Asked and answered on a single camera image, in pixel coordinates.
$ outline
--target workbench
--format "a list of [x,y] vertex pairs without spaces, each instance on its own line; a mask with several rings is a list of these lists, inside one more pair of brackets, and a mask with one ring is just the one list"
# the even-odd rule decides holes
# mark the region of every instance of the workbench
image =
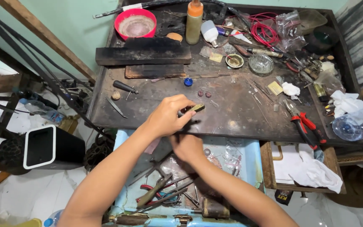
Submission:
[[[134,1],[128,1],[127,4],[134,4]],[[248,5],[232,4],[236,9],[244,13],[288,13],[294,8],[287,7],[260,7]],[[171,12],[185,13],[187,6],[173,5],[157,8],[149,8],[157,17],[158,25],[168,17],[172,17],[167,13],[162,13],[164,9]],[[338,25],[335,17],[330,10],[319,10],[328,19],[328,26],[334,27],[338,32]],[[123,45],[123,40],[116,34],[115,30],[111,30],[108,36],[107,47],[116,47]],[[188,45],[185,40],[182,46]],[[333,117],[323,117],[318,113],[318,109],[324,109],[318,101],[315,94],[313,97],[308,88],[303,88],[306,81],[290,71],[283,63],[274,63],[274,69],[271,73],[265,75],[255,74],[250,69],[247,58],[243,58],[245,63],[240,69],[227,69],[225,58],[221,63],[211,61],[199,55],[201,48],[206,45],[201,37],[196,45],[190,45],[192,62],[185,65],[184,69],[187,75],[196,74],[230,74],[229,76],[221,76],[217,78],[198,78],[193,79],[194,83],[191,87],[183,84],[183,79],[167,78],[157,82],[151,82],[145,79],[126,79],[124,67],[102,67],[98,74],[96,85],[93,92],[93,100],[88,110],[88,118],[96,126],[105,128],[123,128],[135,129],[140,126],[156,108],[163,98],[184,94],[190,100],[196,103],[205,104],[205,109],[198,112],[192,121],[184,128],[184,132],[195,135],[212,135],[220,137],[238,137],[251,138],[263,141],[284,141],[291,143],[303,143],[295,124],[291,123],[291,116],[283,105],[283,100],[288,98],[281,93],[278,96],[272,95],[270,101],[261,91],[256,92],[255,96],[261,102],[255,101],[249,91],[254,92],[249,82],[257,82],[263,88],[273,81],[276,76],[281,76],[285,82],[292,83],[301,88],[297,104],[298,110],[306,112],[306,116],[315,123],[322,131],[327,139],[327,145],[337,147],[363,147],[363,140],[356,142],[344,141],[338,138],[330,127]],[[332,54],[335,56],[340,73],[343,76],[344,86],[347,92],[359,93],[359,85],[357,84],[355,73],[352,69],[349,53],[347,51],[344,39],[340,34],[340,42],[333,48]],[[139,94],[131,94],[128,100],[125,97],[128,92],[120,90],[121,99],[115,101],[115,104],[128,118],[122,117],[106,100],[115,90],[113,81],[119,80],[129,86],[134,86]],[[199,90],[209,91],[212,96],[206,98],[199,97]],[[280,111],[274,112],[274,104],[280,105]],[[308,134],[312,140],[317,139]]]

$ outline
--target blue bottle cap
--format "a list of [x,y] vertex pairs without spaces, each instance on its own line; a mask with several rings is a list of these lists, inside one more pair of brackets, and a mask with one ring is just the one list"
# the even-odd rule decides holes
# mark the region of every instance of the blue bottle cap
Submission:
[[22,104],[24,105],[24,104],[27,104],[27,103],[28,103],[28,100],[27,100],[27,99],[22,98],[22,99],[20,99],[20,100],[19,100],[19,102],[20,102],[20,103],[22,103]]
[[184,85],[190,87],[191,85],[193,85],[193,79],[191,78],[184,79]]
[[47,220],[44,221],[44,226],[49,227],[53,223],[54,223],[53,219],[47,219]]

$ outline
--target green wall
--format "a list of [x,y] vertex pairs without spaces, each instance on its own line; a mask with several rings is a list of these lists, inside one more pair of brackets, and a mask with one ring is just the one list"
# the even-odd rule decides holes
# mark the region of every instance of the green wall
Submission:
[[[98,73],[98,65],[94,60],[95,48],[106,43],[107,34],[112,26],[113,16],[93,19],[93,14],[113,10],[117,7],[118,0],[20,0],[47,28],[49,28],[78,58]],[[226,3],[255,4],[270,6],[326,8],[336,12],[346,0],[224,0]],[[49,46],[44,44],[37,36],[18,22],[13,16],[0,7],[0,19],[8,26],[35,44],[56,63],[70,71],[79,78],[84,78],[76,69],[56,54]],[[2,38],[0,47],[18,59],[24,61]],[[58,77],[65,76],[53,66],[51,69]]]

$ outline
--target orange bottle cap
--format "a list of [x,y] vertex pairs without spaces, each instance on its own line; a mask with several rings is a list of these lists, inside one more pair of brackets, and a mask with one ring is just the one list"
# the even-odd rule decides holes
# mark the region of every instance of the orange bottle cap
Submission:
[[195,3],[194,1],[191,1],[188,4],[187,14],[189,14],[192,17],[199,17],[204,12],[204,5],[200,1],[197,1],[197,2],[198,2],[198,4]]

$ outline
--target plastic squeeze bottle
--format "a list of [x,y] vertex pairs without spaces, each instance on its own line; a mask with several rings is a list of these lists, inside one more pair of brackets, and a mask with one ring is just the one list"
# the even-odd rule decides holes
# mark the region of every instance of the plastic squeeze bottle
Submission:
[[204,6],[199,0],[193,0],[187,8],[185,40],[188,44],[197,44],[200,40],[200,29],[203,23]]

